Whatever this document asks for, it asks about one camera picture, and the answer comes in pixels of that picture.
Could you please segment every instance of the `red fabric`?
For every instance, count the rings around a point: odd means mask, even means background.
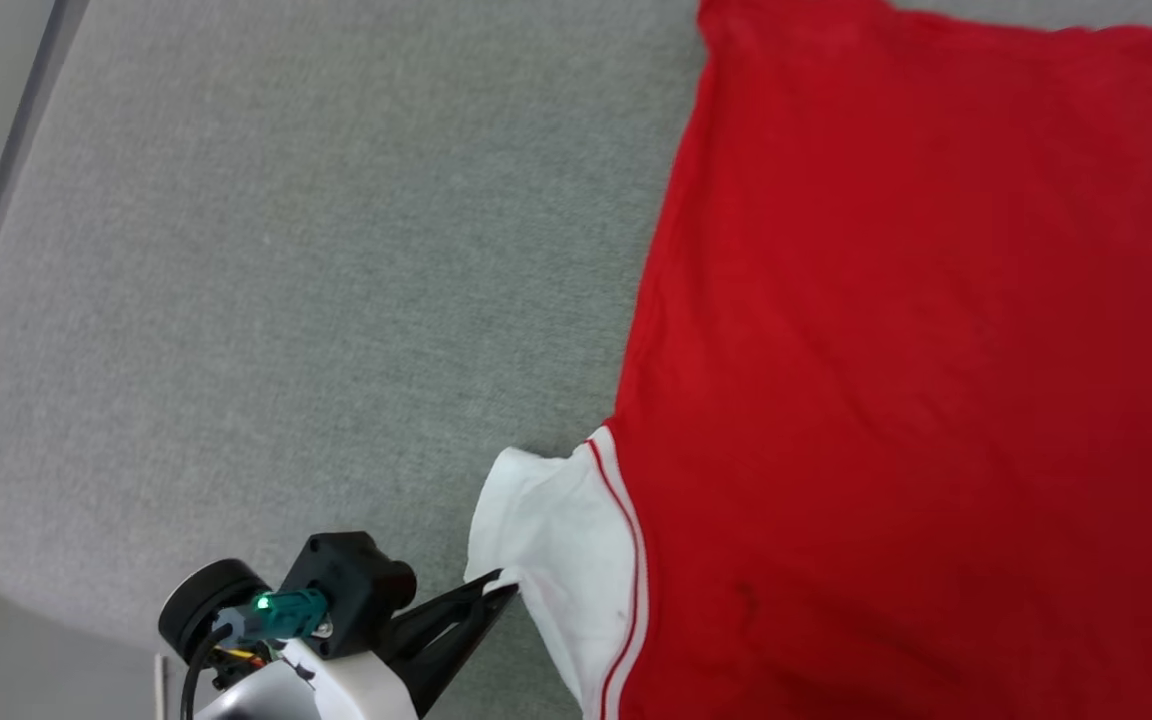
[[[1152,719],[1152,31],[713,0],[621,717]]]

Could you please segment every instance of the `white fabric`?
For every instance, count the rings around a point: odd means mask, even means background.
[[[493,588],[518,584],[558,674],[589,719],[616,717],[646,630],[641,533],[614,457],[607,429],[567,460],[502,452],[473,515],[465,570],[473,579],[502,568]],[[613,477],[605,477],[608,469]]]

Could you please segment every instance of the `gray cushion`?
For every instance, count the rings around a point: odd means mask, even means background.
[[[323,530],[457,584],[500,448],[612,409],[694,5],[91,3],[0,236],[0,591],[154,646],[197,566]],[[520,611],[435,708],[573,712]]]

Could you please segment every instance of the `robotic arm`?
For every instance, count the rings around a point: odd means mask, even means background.
[[[515,585],[499,570],[394,616],[416,574],[367,533],[310,537],[276,592],[238,560],[191,575],[159,634],[189,664],[180,706],[194,719],[198,675],[221,691],[198,720],[417,720],[456,676]]]

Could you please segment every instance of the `black cable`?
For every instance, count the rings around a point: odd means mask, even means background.
[[[211,649],[228,638],[230,632],[234,632],[233,626],[219,626],[194,651],[194,659],[189,660],[189,670],[184,674],[184,687],[180,689],[180,720],[194,720],[194,696],[198,692],[198,675],[202,674],[202,667],[207,664]]]

